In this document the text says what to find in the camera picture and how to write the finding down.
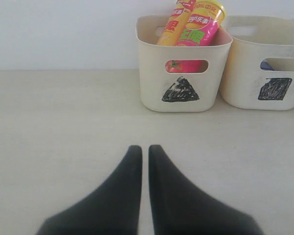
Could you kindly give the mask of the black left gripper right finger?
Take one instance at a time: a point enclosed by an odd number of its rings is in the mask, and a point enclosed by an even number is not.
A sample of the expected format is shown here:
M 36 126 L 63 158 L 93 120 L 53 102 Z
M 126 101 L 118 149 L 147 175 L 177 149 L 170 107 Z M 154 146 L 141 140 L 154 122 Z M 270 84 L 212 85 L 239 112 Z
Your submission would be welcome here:
M 148 182 L 156 235 L 262 235 L 255 219 L 194 185 L 162 146 L 148 150 Z

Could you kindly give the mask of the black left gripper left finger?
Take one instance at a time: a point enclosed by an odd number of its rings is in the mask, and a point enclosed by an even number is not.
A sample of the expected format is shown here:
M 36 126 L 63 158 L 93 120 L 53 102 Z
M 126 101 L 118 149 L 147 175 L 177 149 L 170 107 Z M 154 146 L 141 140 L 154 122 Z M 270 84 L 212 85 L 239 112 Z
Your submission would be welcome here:
M 130 146 L 119 165 L 95 191 L 46 219 L 37 234 L 138 234 L 142 164 L 141 147 Z

